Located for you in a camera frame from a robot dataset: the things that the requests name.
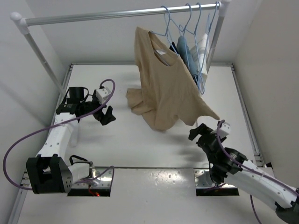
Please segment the white clothes rack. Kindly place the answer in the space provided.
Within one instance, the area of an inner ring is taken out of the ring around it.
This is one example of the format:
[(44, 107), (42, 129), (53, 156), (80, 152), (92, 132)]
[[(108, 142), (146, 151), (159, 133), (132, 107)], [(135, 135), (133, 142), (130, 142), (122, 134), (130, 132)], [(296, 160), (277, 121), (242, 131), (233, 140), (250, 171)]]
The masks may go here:
[[(12, 13), (10, 15), (11, 20), (16, 24), (16, 26), (19, 28), (19, 30), (21, 30), (21, 33), (24, 35), (25, 39), (29, 42), (29, 44), (32, 46), (33, 50), (35, 53), (37, 53), (38, 56), (40, 56), (41, 58), (39, 59), (44, 59), (42, 60), (42, 64), (45, 67), (45, 69), (47, 70), (48, 74), (50, 74), (50, 76), (52, 78), (54, 78), (54, 82), (56, 84), (56, 86), (59, 88), (59, 90), (61, 91), (60, 93), (64, 93), (63, 97), (66, 94), (66, 91), (64, 89), (62, 89), (61, 84), (58, 82), (56, 76), (53, 74), (53, 71), (51, 68), (49, 68), (48, 63), (46, 62), (45, 58), (43, 58), (43, 55), (41, 54), (39, 48), (37, 47), (36, 43), (34, 42), (28, 27), (31, 25), (45, 25), (45, 24), (52, 24), (55, 22), (72, 22), (72, 21), (88, 21), (88, 20), (97, 20), (97, 19), (107, 19), (107, 18), (121, 18), (124, 16), (134, 16), (134, 15), (139, 15), (139, 14), (149, 14), (151, 13), (151, 10), (148, 11), (128, 11), (128, 12), (115, 12), (115, 13), (94, 13), (94, 14), (86, 14), (86, 15), (74, 15), (74, 16), (61, 16), (61, 17), (47, 17), (47, 18), (33, 18), (33, 19), (25, 19), (22, 18), (22, 16), (19, 13)], [(114, 85), (114, 88), (112, 88), (112, 96), (114, 95), (114, 90), (116, 88), (116, 84), (115, 81), (112, 79), (106, 79), (106, 81), (102, 81), (100, 83), (100, 86), (102, 86), (105, 82), (107, 81), (111, 81), (112, 85)], [(22, 137), (21, 139), (17, 140), (9, 149), (8, 149), (8, 153), (22, 140), (25, 140), (26, 138), (31, 137), (32, 135), (35, 135), (37, 133), (43, 132), (45, 130), (49, 130), (51, 128), (54, 127), (54, 124), (52, 126), (49, 127), (45, 127), (42, 128), (40, 130), (37, 130), (31, 134), (28, 134), (27, 136)]]

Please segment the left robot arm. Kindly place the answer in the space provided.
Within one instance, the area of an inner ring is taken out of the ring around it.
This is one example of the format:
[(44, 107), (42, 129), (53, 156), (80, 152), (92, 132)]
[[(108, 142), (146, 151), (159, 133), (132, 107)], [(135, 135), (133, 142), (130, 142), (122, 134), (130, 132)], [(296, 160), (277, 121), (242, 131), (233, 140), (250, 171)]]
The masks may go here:
[(54, 127), (35, 157), (28, 158), (26, 169), (35, 194), (69, 193), (72, 186), (95, 178), (93, 163), (72, 155), (65, 162), (66, 150), (77, 144), (79, 123), (84, 115), (92, 115), (103, 126), (115, 121), (111, 106), (105, 102), (111, 91), (100, 86), (89, 94), (85, 87), (70, 87), (56, 109)]

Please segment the blue hanger of white garment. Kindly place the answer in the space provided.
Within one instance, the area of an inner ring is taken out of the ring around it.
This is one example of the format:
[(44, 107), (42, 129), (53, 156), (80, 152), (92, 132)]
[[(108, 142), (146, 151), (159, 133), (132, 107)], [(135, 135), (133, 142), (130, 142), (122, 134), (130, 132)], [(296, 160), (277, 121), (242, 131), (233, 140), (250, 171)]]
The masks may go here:
[(214, 10), (213, 16), (210, 17), (210, 14), (209, 14), (208, 17), (207, 17), (207, 22), (206, 22), (205, 33), (207, 33), (207, 35), (208, 35), (209, 42), (210, 42), (210, 34), (211, 34), (211, 31), (212, 31), (212, 27), (213, 27), (214, 19), (215, 19), (215, 16), (216, 16), (216, 12), (218, 11), (218, 8), (221, 6), (221, 3), (219, 1), (217, 1), (215, 4), (216, 4), (217, 7)]

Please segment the black garment on hanger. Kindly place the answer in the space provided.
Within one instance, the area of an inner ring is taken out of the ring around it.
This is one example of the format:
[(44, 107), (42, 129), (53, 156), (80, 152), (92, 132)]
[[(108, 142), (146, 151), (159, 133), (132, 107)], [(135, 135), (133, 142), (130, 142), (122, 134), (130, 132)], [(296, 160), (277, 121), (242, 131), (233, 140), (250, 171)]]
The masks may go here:
[(176, 53), (176, 55), (179, 55), (178, 50), (177, 50), (176, 45), (175, 45), (174, 42), (172, 42), (172, 43), (170, 44), (169, 49), (170, 49), (171, 51), (173, 51), (174, 53)]

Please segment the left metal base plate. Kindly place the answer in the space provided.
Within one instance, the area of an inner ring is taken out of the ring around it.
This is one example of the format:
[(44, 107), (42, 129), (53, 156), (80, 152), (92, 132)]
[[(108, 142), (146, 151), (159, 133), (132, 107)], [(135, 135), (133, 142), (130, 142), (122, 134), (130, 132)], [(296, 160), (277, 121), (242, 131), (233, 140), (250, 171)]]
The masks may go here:
[(77, 181), (71, 189), (87, 189), (90, 186), (92, 189), (109, 189), (114, 180), (114, 166), (107, 168), (93, 167), (88, 177)]

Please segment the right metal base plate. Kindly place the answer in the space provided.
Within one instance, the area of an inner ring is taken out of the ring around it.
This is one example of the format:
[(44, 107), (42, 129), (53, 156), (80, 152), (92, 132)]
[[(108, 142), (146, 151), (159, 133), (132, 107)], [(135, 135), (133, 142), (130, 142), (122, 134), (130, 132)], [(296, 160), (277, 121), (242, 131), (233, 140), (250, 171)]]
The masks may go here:
[(236, 186), (227, 183), (214, 183), (210, 177), (210, 171), (207, 168), (194, 169), (194, 178), (197, 189), (214, 190), (236, 188)]

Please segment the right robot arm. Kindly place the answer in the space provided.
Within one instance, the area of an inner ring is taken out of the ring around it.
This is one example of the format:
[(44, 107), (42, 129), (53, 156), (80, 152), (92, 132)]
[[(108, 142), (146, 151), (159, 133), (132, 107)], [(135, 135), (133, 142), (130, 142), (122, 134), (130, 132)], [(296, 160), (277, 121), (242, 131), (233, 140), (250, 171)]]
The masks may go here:
[(203, 191), (233, 185), (257, 198), (287, 224), (299, 222), (299, 190), (291, 187), (263, 171), (241, 152), (223, 146), (231, 132), (230, 124), (219, 121), (215, 130), (202, 123), (190, 130), (189, 140), (199, 137), (197, 146), (207, 156), (209, 168), (197, 173), (195, 182)]

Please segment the metal base plate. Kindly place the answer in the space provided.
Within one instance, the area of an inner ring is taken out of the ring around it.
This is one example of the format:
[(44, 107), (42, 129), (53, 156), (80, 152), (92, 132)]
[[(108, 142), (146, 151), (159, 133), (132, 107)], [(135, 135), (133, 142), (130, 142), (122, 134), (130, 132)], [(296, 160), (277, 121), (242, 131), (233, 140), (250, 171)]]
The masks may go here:
[(214, 183), (210, 177), (210, 171), (207, 168), (194, 169), (194, 178), (197, 189), (214, 190), (236, 188), (236, 186), (227, 183)]
[(77, 181), (71, 189), (87, 189), (90, 186), (92, 189), (109, 189), (114, 180), (114, 166), (107, 168), (93, 167), (88, 177)]

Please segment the beige t shirt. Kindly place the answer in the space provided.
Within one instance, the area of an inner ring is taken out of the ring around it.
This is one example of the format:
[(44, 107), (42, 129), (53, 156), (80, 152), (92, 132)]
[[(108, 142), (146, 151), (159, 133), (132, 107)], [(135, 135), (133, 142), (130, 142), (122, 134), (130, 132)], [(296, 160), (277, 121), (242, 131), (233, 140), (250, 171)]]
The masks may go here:
[(126, 98), (131, 112), (152, 129), (166, 131), (178, 120), (193, 126), (202, 116), (220, 119), (200, 97), (181, 57), (154, 33), (136, 28), (134, 54), (141, 87), (129, 88)]

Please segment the white garment on hanger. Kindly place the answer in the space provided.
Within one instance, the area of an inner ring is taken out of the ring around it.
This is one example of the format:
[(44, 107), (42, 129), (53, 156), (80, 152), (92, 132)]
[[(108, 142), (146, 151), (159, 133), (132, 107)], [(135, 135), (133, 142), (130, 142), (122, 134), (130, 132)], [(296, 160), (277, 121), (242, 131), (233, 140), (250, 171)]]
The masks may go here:
[(196, 71), (199, 73), (201, 71), (203, 84), (205, 84), (207, 79), (207, 57), (210, 51), (210, 42), (207, 33), (204, 33), (199, 41), (191, 48), (190, 52), (192, 55), (193, 62), (196, 66)]

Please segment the blue wire hanger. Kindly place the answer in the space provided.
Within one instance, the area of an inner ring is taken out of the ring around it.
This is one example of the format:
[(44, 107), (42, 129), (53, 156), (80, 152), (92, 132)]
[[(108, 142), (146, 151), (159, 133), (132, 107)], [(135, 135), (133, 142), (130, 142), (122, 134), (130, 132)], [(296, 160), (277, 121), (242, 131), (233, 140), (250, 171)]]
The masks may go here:
[[(167, 42), (169, 43), (169, 45), (173, 42), (173, 39), (172, 39), (172, 36), (170, 34), (170, 31), (169, 31), (169, 26), (170, 26), (170, 21), (171, 21), (171, 14), (170, 14), (170, 11), (168, 9), (168, 7), (166, 6), (161, 6), (161, 8), (164, 9), (164, 22), (165, 22), (165, 32), (164, 33), (157, 33), (157, 32), (154, 32), (154, 31), (150, 31), (151, 34), (155, 34), (157, 36), (161, 36), (161, 37), (165, 37)], [(166, 66), (170, 67), (168, 61), (163, 57), (163, 55), (166, 55), (167, 54), (167, 51), (164, 50), (163, 48), (158, 48), (158, 46), (154, 43), (152, 43), (152, 47), (153, 47), (153, 50), (154, 50), (154, 54), (155, 56)]]

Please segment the blue garment on hanger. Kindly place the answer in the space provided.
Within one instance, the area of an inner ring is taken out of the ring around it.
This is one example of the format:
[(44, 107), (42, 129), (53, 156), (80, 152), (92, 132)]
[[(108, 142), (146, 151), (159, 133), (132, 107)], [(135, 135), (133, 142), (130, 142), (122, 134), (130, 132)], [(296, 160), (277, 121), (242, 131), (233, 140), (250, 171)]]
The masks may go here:
[(178, 38), (177, 50), (195, 83), (198, 83), (199, 72), (197, 66), (195, 65), (195, 62), (193, 61), (191, 52), (186, 43), (186, 39), (182, 35)]

